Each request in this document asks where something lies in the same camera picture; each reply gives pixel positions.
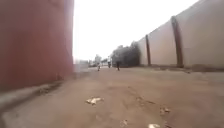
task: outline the dirt road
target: dirt road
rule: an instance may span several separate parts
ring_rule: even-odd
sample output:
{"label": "dirt road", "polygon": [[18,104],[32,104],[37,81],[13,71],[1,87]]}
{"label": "dirt road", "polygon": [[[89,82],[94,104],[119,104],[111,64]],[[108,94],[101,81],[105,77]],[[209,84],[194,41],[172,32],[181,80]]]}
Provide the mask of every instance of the dirt road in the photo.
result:
{"label": "dirt road", "polygon": [[[85,102],[93,97],[103,101]],[[223,108],[224,73],[103,68],[5,112],[3,120],[6,128],[224,128]]]}

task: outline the debris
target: debris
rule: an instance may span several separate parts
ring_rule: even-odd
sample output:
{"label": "debris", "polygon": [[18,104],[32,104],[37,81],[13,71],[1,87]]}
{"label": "debris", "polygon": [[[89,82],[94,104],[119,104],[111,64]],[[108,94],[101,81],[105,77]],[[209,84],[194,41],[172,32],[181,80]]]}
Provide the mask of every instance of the debris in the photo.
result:
{"label": "debris", "polygon": [[97,101],[103,101],[103,99],[101,99],[101,98],[92,98],[92,99],[86,100],[86,102],[88,104],[91,104],[91,105],[95,105]]}
{"label": "debris", "polygon": [[123,120],[122,122],[121,122],[121,127],[123,128],[123,127],[125,127],[125,126],[127,126],[128,125],[128,121],[127,120]]}
{"label": "debris", "polygon": [[124,124],[124,125],[128,125],[128,121],[127,121],[127,120],[124,120],[124,121],[123,121],[123,124]]}
{"label": "debris", "polygon": [[160,128],[158,124],[149,124],[148,128]]}
{"label": "debris", "polygon": [[167,125],[167,124],[165,124],[165,128],[172,128],[171,126],[169,126],[169,125]]}
{"label": "debris", "polygon": [[165,113],[169,113],[170,109],[168,109],[167,107],[161,107],[160,108],[160,114],[164,115]]}

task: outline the concrete wall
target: concrete wall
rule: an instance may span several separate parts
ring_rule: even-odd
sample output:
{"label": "concrete wall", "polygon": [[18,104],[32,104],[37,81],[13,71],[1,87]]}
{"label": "concrete wall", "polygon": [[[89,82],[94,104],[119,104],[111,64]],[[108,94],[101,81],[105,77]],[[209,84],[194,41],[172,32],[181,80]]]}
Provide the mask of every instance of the concrete wall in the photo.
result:
{"label": "concrete wall", "polygon": [[167,22],[149,34],[152,65],[176,65],[176,46],[171,22]]}
{"label": "concrete wall", "polygon": [[[184,67],[224,69],[224,1],[199,0],[176,17]],[[149,34],[152,65],[177,65],[176,42],[170,21]],[[139,41],[141,63],[146,48]]]}
{"label": "concrete wall", "polygon": [[223,0],[201,0],[177,15],[185,66],[224,68],[223,12]]}
{"label": "concrete wall", "polygon": [[73,0],[1,0],[0,17],[1,88],[72,72]]}
{"label": "concrete wall", "polygon": [[147,66],[148,59],[147,59],[147,49],[146,49],[145,37],[143,37],[141,40],[138,41],[138,47],[140,49],[140,65]]}

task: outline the overcast sky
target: overcast sky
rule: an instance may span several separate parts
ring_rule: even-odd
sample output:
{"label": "overcast sky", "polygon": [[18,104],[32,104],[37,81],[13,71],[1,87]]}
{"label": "overcast sky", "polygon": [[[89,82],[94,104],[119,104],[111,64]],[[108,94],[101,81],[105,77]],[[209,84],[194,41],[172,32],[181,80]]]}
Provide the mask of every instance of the overcast sky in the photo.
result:
{"label": "overcast sky", "polygon": [[74,59],[103,58],[140,40],[198,0],[75,0]]}

